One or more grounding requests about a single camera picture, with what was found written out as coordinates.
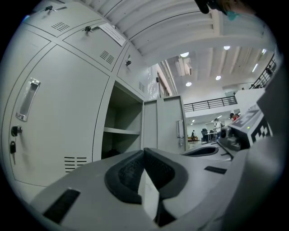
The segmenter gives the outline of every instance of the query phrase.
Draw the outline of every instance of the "teal object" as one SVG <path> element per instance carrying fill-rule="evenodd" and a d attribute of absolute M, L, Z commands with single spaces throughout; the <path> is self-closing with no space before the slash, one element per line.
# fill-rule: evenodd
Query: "teal object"
<path fill-rule="evenodd" d="M 227 17 L 230 21 L 233 21 L 239 14 L 233 12 L 233 11 L 227 11 Z"/>

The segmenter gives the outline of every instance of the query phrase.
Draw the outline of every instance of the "shelf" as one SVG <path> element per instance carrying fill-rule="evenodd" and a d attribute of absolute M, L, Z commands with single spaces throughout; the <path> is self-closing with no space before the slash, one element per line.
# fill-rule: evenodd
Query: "shelf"
<path fill-rule="evenodd" d="M 109 133 L 118 133 L 118 134 L 140 135 L 139 131 L 130 131 L 130 130 L 123 130 L 123 129 L 116 129 L 116 128 L 107 128 L 107 127 L 104 127 L 103 131 L 109 132 Z"/>

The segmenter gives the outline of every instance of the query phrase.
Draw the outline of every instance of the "person in white shirt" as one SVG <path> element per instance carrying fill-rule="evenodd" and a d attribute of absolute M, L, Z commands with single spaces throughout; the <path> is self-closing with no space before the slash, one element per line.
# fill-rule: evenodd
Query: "person in white shirt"
<path fill-rule="evenodd" d="M 215 127 L 216 127 L 216 132 L 217 132 L 217 138 L 219 138 L 221 135 L 222 125 L 218 118 L 215 119 Z"/>

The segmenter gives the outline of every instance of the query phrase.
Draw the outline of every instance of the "silver handle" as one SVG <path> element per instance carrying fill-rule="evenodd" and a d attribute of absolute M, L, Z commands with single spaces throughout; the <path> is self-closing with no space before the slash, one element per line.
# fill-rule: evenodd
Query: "silver handle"
<path fill-rule="evenodd" d="M 28 114 L 31 108 L 32 101 L 35 97 L 35 94 L 40 86 L 40 82 L 36 79 L 30 78 L 30 81 L 27 84 L 27 87 L 23 93 L 23 99 L 19 106 L 19 109 L 16 112 L 16 118 L 27 121 Z"/>
<path fill-rule="evenodd" d="M 184 137 L 184 126 L 183 126 L 183 120 L 177 120 L 176 124 L 177 124 L 177 137 Z"/>

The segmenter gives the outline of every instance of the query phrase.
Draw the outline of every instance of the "open locker compartment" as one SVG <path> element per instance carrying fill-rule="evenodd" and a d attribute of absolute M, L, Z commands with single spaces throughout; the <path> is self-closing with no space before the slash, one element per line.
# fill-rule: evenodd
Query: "open locker compartment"
<path fill-rule="evenodd" d="M 141 123 L 142 102 L 115 85 L 103 129 L 102 159 L 140 149 Z"/>

